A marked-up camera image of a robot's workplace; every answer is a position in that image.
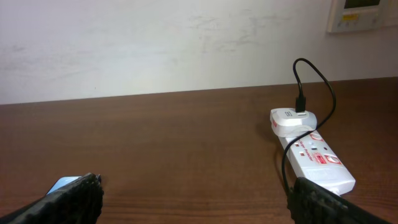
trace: display screen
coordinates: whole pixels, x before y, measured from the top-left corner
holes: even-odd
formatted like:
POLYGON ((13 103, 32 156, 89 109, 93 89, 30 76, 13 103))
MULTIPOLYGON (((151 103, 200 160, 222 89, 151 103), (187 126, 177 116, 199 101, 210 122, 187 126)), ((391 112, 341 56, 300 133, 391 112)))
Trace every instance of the display screen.
POLYGON ((354 7, 378 6, 379 4, 380 0, 346 0, 344 8, 351 9, 354 7))

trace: black cable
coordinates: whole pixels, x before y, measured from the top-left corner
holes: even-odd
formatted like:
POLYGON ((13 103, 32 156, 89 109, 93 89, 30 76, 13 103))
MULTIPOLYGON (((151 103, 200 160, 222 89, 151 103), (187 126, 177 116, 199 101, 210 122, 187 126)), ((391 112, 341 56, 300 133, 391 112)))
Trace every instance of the black cable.
MULTIPOLYGON (((321 123, 317 124, 317 127, 315 128, 315 130, 317 130, 317 129, 320 128, 323 124, 325 124, 325 122, 331 117, 331 115, 333 114, 333 112, 335 112, 335 109, 336 109, 336 95, 335 95, 335 91, 334 91, 333 88, 331 87, 329 81, 322 75, 322 73, 321 73, 309 60, 307 60, 307 59, 305 59, 305 58, 299 58, 299 59, 297 59, 297 60, 293 63, 293 72, 294 72, 294 76, 295 76, 296 79, 297 79, 298 90, 300 91, 300 94, 303 93, 303 90, 302 90, 302 85, 301 85, 300 78, 299 78, 299 76, 297 75, 297 72, 296 72, 296 64, 297 64, 297 62, 299 62, 299 61, 303 61, 303 62, 309 64, 309 65, 314 69, 314 71, 316 71, 316 72, 318 73, 318 75, 322 78, 322 80, 323 80, 323 81, 325 82, 325 84, 328 86, 328 88, 329 88, 329 90, 330 90, 330 93, 331 93, 331 97, 333 98, 333 107, 332 107, 330 113, 328 114, 328 116, 326 116, 326 118, 325 118, 321 123)), ((294 144, 296 141, 300 140, 302 137, 304 137, 304 136, 306 136, 306 135, 308 135, 308 134, 310 134, 310 133, 312 133, 312 132, 313 132, 313 131, 307 131, 306 133, 300 135, 299 137, 296 137, 295 139, 293 139, 293 141, 289 142, 288 145, 287 145, 286 148, 285 148, 284 155, 283 155, 283 157, 282 157, 282 177, 283 177, 284 184, 285 184, 286 194, 289 193, 289 185, 288 185, 288 183, 287 183, 286 172, 285 172, 285 162, 286 162, 287 151, 289 151, 289 149, 290 149, 290 147, 292 146, 292 144, 294 144)))

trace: white power strip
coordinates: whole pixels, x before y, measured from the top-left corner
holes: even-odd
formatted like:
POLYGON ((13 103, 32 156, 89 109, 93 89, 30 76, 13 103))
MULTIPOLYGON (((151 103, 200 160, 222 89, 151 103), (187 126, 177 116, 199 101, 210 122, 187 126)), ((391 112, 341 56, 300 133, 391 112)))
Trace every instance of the white power strip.
MULTIPOLYGON (((295 137, 279 137, 285 149, 295 137)), ((355 179, 317 131, 295 142, 287 157, 297 177, 342 195, 354 188, 355 179)))

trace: red label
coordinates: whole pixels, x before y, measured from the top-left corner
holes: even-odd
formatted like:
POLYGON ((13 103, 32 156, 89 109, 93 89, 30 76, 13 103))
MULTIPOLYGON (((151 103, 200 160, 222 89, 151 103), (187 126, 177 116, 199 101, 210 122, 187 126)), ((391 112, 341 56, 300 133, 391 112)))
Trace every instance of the red label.
POLYGON ((318 163, 326 164, 326 160, 319 152, 314 152, 312 155, 314 156, 314 158, 317 160, 318 163))
POLYGON ((299 141, 299 142, 300 142, 301 147, 303 147, 305 153, 307 154, 308 158, 309 158, 311 161, 313 161, 312 158, 311 158, 311 156, 310 156, 310 153, 309 153, 308 150, 304 147, 303 142, 302 142, 302 141, 299 141))

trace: white charger plug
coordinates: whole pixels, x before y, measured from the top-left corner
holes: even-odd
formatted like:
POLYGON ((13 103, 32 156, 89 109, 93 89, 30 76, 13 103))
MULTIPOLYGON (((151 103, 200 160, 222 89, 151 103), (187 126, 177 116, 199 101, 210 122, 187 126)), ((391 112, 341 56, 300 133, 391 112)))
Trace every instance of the white charger plug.
MULTIPOLYGON (((292 108, 271 110, 270 120, 284 149, 295 137, 317 126, 313 113, 296 113, 292 108)), ((292 144, 287 158, 297 177, 305 177, 337 195, 351 191, 355 185, 354 177, 317 131, 292 144)))

